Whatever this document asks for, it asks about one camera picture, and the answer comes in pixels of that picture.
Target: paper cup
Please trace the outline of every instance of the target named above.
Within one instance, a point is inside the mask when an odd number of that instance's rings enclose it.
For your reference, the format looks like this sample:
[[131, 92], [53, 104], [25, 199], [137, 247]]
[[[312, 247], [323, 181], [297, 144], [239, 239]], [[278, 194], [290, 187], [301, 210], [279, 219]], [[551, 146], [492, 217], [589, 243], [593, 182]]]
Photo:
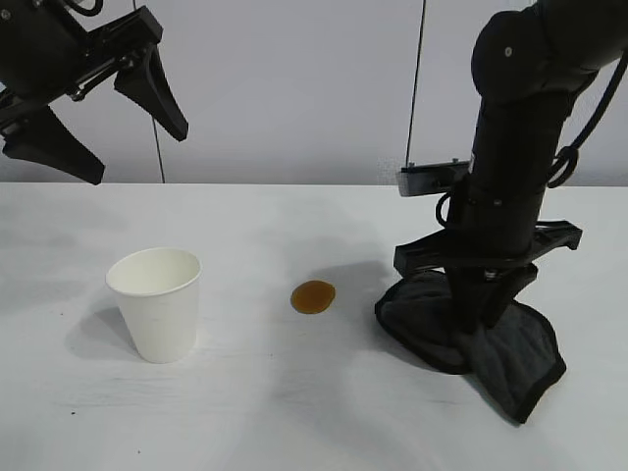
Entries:
[[196, 341], [201, 266], [189, 252], [151, 248], [124, 258], [107, 274], [139, 354], [171, 363]]

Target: gray towel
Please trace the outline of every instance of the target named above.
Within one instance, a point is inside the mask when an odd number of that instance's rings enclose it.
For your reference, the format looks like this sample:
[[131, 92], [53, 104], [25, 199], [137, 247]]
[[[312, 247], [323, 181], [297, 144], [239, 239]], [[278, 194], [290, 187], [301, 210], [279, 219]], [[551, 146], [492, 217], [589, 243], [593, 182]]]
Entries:
[[478, 324], [468, 334], [452, 323], [451, 304], [445, 274], [431, 271], [391, 288], [376, 314], [393, 337], [434, 368], [473, 372], [503, 411], [524, 424], [566, 371], [550, 321], [513, 301], [494, 328]]

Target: table surface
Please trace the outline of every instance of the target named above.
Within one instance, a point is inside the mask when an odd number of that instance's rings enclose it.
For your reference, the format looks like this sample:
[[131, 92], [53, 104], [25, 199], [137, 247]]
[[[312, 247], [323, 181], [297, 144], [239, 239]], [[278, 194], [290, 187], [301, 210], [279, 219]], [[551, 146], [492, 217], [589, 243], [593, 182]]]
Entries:
[[[388, 338], [373, 305], [398, 244], [438, 227], [393, 187], [0, 184], [0, 468], [628, 469], [628, 189], [552, 191], [586, 230], [520, 296], [569, 370], [528, 425]], [[151, 246], [201, 258], [198, 345], [141, 361], [107, 269]], [[338, 298], [294, 312], [311, 279]]]

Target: white wall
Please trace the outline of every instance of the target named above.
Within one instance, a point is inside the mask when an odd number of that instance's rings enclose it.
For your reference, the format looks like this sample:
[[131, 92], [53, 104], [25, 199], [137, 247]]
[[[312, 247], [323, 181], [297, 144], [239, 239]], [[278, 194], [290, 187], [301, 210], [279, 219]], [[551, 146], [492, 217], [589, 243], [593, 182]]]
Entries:
[[404, 159], [417, 0], [149, 0], [190, 121], [169, 182], [390, 183]]
[[[479, 96], [475, 39], [493, 13], [528, 0], [428, 0], [412, 140], [418, 164], [467, 158]], [[158, 130], [168, 182], [392, 183], [404, 160], [421, 0], [138, 0], [165, 27], [166, 74], [190, 121], [179, 144]], [[132, 8], [108, 0], [99, 26]], [[584, 125], [612, 69], [580, 100]], [[107, 164], [108, 182], [159, 182], [150, 118], [104, 84], [53, 109]], [[583, 149], [577, 184], [628, 184], [624, 83]], [[0, 156], [0, 180], [72, 181]]]

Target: brown liquid spill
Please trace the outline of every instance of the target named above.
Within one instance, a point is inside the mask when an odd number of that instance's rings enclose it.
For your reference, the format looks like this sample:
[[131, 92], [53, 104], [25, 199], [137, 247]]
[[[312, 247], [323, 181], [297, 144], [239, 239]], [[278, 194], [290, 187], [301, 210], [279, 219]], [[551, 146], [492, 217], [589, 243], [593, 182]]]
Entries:
[[301, 314], [320, 314], [332, 305], [336, 288], [325, 282], [307, 282], [292, 292], [292, 307]]

